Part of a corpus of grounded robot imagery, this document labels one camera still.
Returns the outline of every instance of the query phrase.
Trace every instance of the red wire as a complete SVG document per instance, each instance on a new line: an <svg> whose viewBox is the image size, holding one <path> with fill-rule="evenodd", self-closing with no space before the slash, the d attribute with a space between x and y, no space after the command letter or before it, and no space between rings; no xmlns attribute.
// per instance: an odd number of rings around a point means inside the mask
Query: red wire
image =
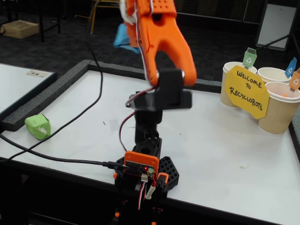
<svg viewBox="0 0 300 225"><path fill-rule="evenodd" d="M130 103L131 101L135 100L137 97L139 97L139 96L141 96L141 95L143 95L143 94L146 94L147 92L149 92L149 91L151 91L151 90L153 90L153 89L154 89L154 87L148 88L148 89L143 90L143 91L140 91L139 93L137 93L136 95L134 95L132 98L130 98L130 99L125 103L125 106L128 106L129 103Z"/></svg>
<svg viewBox="0 0 300 225"><path fill-rule="evenodd" d="M147 186L146 186L145 191L144 191L144 201L145 201L145 198L146 198L146 191L147 191Z"/></svg>
<svg viewBox="0 0 300 225"><path fill-rule="evenodd" d="M120 139L120 142L121 142L121 144L122 144L122 146L123 146L123 148L124 148L125 151L127 151L127 150L126 150L126 148L125 148L125 146L123 145L122 140L121 140L121 131L122 131L122 127L123 127L123 125L126 123L126 121L127 121L129 118L131 118L134 114L135 114L135 111L134 111L133 113L131 113L129 116L127 116L127 117L123 120L123 122L121 123L120 129L119 129L119 139Z"/></svg>
<svg viewBox="0 0 300 225"><path fill-rule="evenodd" d="M145 182L142 183L141 189L140 189L139 202L138 202L138 205L137 205L137 210L138 210L138 211L139 211L140 208L141 208L142 192L143 192L143 190L144 190L144 187L145 187Z"/></svg>

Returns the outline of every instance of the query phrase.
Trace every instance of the chair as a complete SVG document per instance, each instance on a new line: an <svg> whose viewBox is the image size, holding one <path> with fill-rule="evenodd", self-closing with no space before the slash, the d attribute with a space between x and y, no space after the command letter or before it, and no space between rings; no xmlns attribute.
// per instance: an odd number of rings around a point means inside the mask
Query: chair
<svg viewBox="0 0 300 225"><path fill-rule="evenodd" d="M88 16L83 16L83 15L75 15L75 18L82 17L82 18L90 19L90 21L91 21L90 33L91 34L94 32L97 8L119 8L119 4L120 4L120 0L92 0L92 2L95 2L95 1L97 1L97 7L95 7L94 12L91 15L91 18L89 18Z"/></svg>

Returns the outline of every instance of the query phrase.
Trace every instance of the yellow sign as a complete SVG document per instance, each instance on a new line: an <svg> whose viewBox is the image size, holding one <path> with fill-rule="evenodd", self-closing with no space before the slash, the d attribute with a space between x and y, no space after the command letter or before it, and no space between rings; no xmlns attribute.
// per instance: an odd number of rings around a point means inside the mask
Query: yellow sign
<svg viewBox="0 0 300 225"><path fill-rule="evenodd" d="M255 119L266 116L270 95L258 75L235 66L227 73L225 91L234 105L246 110Z"/></svg>

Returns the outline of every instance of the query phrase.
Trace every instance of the recycling flag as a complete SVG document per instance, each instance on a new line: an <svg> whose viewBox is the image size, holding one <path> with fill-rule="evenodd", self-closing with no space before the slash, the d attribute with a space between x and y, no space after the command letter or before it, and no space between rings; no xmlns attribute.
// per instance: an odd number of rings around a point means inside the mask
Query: recycling flag
<svg viewBox="0 0 300 225"><path fill-rule="evenodd" d="M252 67L255 63L255 60L257 58L256 50L253 48L248 48L245 52L244 60L243 60L243 66L245 67Z"/></svg>
<svg viewBox="0 0 300 225"><path fill-rule="evenodd" d="M297 64L297 59L294 57L285 71L285 75L287 76L287 78L290 78L293 75L293 72L295 71L296 68L296 64Z"/></svg>
<svg viewBox="0 0 300 225"><path fill-rule="evenodd" d="M300 68L293 73L291 82L290 82L290 87L294 90L297 90L300 87Z"/></svg>

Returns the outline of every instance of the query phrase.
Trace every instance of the robotic arm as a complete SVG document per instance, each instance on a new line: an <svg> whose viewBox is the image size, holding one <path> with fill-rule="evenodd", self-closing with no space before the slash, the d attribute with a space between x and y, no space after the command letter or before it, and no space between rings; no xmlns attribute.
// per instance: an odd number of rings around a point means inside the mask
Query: robotic arm
<svg viewBox="0 0 300 225"><path fill-rule="evenodd" d="M120 221L127 202L123 193L128 190L139 191L138 210L143 199L154 199L152 224L157 224L162 212L160 199L166 198L179 181L170 157L160 158L162 139L157 125L162 121L163 110L192 107L191 92L183 87L195 85L197 73L192 53L176 24L173 0L121 0L120 10L130 45L141 50L145 79L152 88L130 96L126 102L127 107L135 110L130 115L135 115L135 147L132 151L124 148L125 156L117 161L117 165L122 165L114 174L120 196L112 224ZM158 51L165 52L176 68L158 71L155 63Z"/></svg>
<svg viewBox="0 0 300 225"><path fill-rule="evenodd" d="M146 80L152 86L158 86L160 72L155 56L158 51L163 51L182 71L184 85L193 86L197 72L190 48L176 24L174 1L121 0L120 10L130 44L141 50Z"/></svg>

